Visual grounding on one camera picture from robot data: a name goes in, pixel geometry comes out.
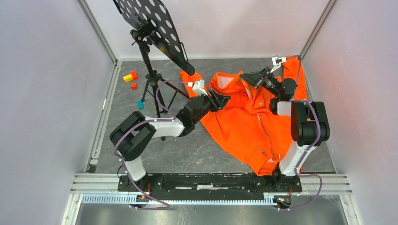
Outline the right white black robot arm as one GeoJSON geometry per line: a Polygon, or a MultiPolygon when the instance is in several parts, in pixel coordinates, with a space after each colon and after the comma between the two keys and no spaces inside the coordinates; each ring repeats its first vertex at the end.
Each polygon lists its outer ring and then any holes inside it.
{"type": "Polygon", "coordinates": [[[294,100],[297,83],[292,78],[278,81],[266,67],[258,72],[243,73],[240,77],[255,89],[272,93],[269,109],[274,115],[290,118],[292,144],[285,157],[272,172],[271,186],[284,191],[301,176],[299,171],[308,155],[329,139],[330,129],[323,102],[294,100]]]}

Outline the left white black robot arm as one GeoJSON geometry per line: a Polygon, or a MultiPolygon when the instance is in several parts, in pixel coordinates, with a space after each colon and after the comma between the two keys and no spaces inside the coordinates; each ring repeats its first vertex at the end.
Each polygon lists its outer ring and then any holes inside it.
{"type": "Polygon", "coordinates": [[[210,89],[202,95],[189,98],[174,117],[146,117],[139,111],[127,117],[111,132],[109,139],[114,146],[114,154],[126,170],[130,186],[136,191],[142,191],[147,186],[147,172],[141,155],[153,138],[184,137],[195,129],[204,116],[224,109],[230,100],[231,96],[210,89]]]}

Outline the orange jacket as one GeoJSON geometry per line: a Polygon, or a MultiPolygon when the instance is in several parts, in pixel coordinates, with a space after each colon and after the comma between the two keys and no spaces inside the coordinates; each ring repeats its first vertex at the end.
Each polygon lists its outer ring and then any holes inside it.
{"type": "Polygon", "coordinates": [[[268,176],[293,142],[291,119],[274,115],[269,109],[274,95],[264,88],[254,89],[241,74],[215,73],[208,88],[231,99],[222,110],[207,113],[200,122],[223,150],[249,165],[258,176],[268,176]]]}

